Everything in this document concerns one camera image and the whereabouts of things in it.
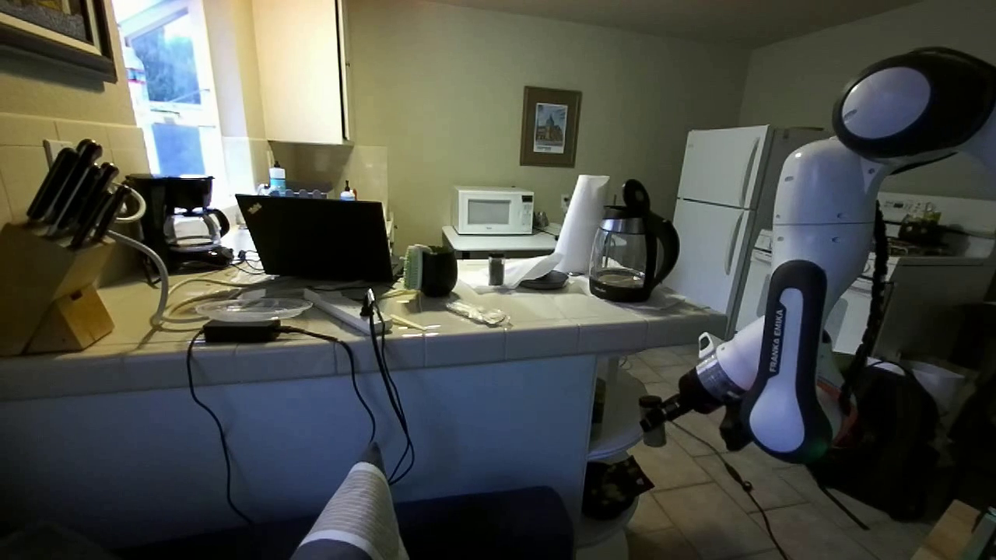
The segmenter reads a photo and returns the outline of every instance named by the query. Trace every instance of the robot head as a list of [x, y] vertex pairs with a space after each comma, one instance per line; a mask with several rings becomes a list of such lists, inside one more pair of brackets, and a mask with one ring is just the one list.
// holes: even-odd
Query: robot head
[[835, 107], [835, 135], [866, 159], [950, 157], [996, 107], [996, 70], [947, 48], [866, 70]]

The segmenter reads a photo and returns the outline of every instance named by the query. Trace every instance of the black kettle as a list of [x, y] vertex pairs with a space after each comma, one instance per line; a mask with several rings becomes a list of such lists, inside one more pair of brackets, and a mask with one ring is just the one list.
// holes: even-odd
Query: black kettle
[[622, 204], [604, 210], [589, 289], [609, 301], [648, 301], [675, 268], [679, 250], [679, 229], [650, 213], [648, 187], [627, 182]]

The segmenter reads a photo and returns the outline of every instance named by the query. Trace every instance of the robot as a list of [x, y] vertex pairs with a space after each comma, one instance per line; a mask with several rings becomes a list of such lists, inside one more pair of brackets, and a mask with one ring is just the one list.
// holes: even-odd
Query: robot
[[861, 274], [884, 179], [968, 152], [996, 172], [996, 65], [923, 48], [869, 65], [835, 107], [835, 138], [786, 157], [773, 217], [765, 313], [705, 333], [679, 394], [644, 398], [644, 432], [727, 409], [724, 443], [809, 465], [840, 436], [840, 371], [822, 325]]

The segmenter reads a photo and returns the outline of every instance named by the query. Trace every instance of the refrigerator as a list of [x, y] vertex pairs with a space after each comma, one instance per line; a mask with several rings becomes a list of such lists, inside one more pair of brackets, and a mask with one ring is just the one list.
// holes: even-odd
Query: refrigerator
[[820, 129], [710, 129], [685, 142], [675, 229], [679, 260], [666, 286], [717, 313], [731, 330], [750, 250], [773, 227], [780, 162], [802, 142], [829, 138]]

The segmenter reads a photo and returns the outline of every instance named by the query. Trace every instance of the wooden cabinet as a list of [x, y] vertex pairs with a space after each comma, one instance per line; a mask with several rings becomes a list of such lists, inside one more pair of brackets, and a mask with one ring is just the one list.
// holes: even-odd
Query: wooden cabinet
[[251, 0], [264, 138], [344, 142], [343, 0]]

